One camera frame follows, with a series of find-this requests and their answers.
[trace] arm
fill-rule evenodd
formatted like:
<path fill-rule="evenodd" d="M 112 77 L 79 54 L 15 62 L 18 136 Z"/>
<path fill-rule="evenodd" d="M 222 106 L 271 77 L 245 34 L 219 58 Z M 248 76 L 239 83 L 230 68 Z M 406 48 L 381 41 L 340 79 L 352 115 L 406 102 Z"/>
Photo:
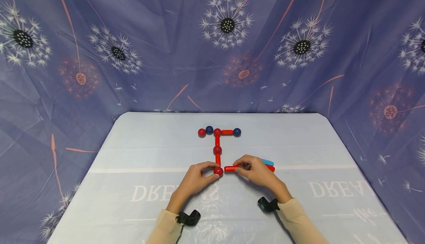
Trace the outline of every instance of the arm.
<path fill-rule="evenodd" d="M 156 219 L 155 227 L 146 244 L 176 244 L 182 232 L 183 225 L 177 223 L 179 215 L 187 199 L 201 191 L 209 183 L 218 180 L 218 174 L 205 176 L 205 168 L 218 167 L 213 162 L 204 162 L 190 166 L 176 191 L 171 195 L 165 210 L 161 210 Z"/>
<path fill-rule="evenodd" d="M 262 160 L 251 155 L 244 155 L 233 165 L 250 165 L 250 169 L 237 168 L 236 171 L 257 185 L 269 188 L 276 196 L 279 206 L 277 215 L 290 232 L 296 244 L 328 244 L 321 232 L 304 212 L 304 208 L 294 199 L 285 183 L 270 171 Z"/>
<path fill-rule="evenodd" d="M 328 244 L 322 233 L 315 227 L 297 199 L 292 198 L 285 183 L 276 178 L 270 186 L 276 196 L 279 209 L 277 215 L 290 232 L 296 244 Z"/>

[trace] blue backdrop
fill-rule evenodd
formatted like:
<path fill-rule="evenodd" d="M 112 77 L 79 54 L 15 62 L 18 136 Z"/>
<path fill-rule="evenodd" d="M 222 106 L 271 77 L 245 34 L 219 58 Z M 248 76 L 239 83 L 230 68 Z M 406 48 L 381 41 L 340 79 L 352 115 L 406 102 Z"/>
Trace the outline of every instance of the blue backdrop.
<path fill-rule="evenodd" d="M 0 0 L 0 242 L 47 241 L 124 112 L 309 110 L 422 243 L 424 2 Z"/>

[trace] blue ball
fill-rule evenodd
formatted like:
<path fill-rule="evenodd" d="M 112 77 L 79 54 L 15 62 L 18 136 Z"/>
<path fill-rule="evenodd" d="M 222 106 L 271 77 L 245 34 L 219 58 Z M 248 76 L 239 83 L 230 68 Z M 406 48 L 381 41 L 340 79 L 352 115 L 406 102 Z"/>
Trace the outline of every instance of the blue ball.
<path fill-rule="evenodd" d="M 240 135 L 241 135 L 241 129 L 239 129 L 239 128 L 235 128 L 234 130 L 233 130 L 233 136 L 234 137 L 239 137 Z"/>
<path fill-rule="evenodd" d="M 212 126 L 207 126 L 205 128 L 205 131 L 207 132 L 208 135 L 212 135 L 212 133 L 214 132 L 214 128 Z"/>

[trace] beige sleeve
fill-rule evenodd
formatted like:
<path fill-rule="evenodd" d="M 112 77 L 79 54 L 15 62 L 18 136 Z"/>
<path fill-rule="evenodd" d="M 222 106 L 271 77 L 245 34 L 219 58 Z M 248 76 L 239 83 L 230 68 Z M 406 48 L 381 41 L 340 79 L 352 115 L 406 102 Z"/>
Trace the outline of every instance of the beige sleeve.
<path fill-rule="evenodd" d="M 175 213 L 161 210 L 146 244 L 176 244 L 183 227 L 176 222 L 176 217 Z"/>
<path fill-rule="evenodd" d="M 280 208 L 277 215 L 285 228 L 291 233 L 296 244 L 328 244 L 322 233 L 305 214 L 304 208 L 297 199 L 285 204 L 277 204 Z"/>

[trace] hand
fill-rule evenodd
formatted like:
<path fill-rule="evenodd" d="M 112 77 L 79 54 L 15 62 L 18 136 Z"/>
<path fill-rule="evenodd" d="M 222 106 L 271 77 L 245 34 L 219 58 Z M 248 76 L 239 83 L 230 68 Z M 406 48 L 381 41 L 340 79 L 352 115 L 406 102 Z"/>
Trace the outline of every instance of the hand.
<path fill-rule="evenodd" d="M 259 186 L 265 186 L 271 190 L 276 196 L 278 202 L 284 204 L 292 199 L 285 183 L 278 179 L 275 174 L 266 167 L 261 158 L 244 155 L 236 160 L 233 165 L 241 166 L 240 168 L 235 169 L 235 171 L 241 176 L 246 177 L 251 182 Z M 250 165 L 249 170 L 244 169 L 247 165 Z"/>
<path fill-rule="evenodd" d="M 218 174 L 205 176 L 206 168 L 217 168 L 218 164 L 213 162 L 204 162 L 196 165 L 191 165 L 182 182 L 176 191 L 171 195 L 167 209 L 171 213 L 179 214 L 185 201 L 195 193 L 200 192 L 205 186 L 218 180 Z"/>

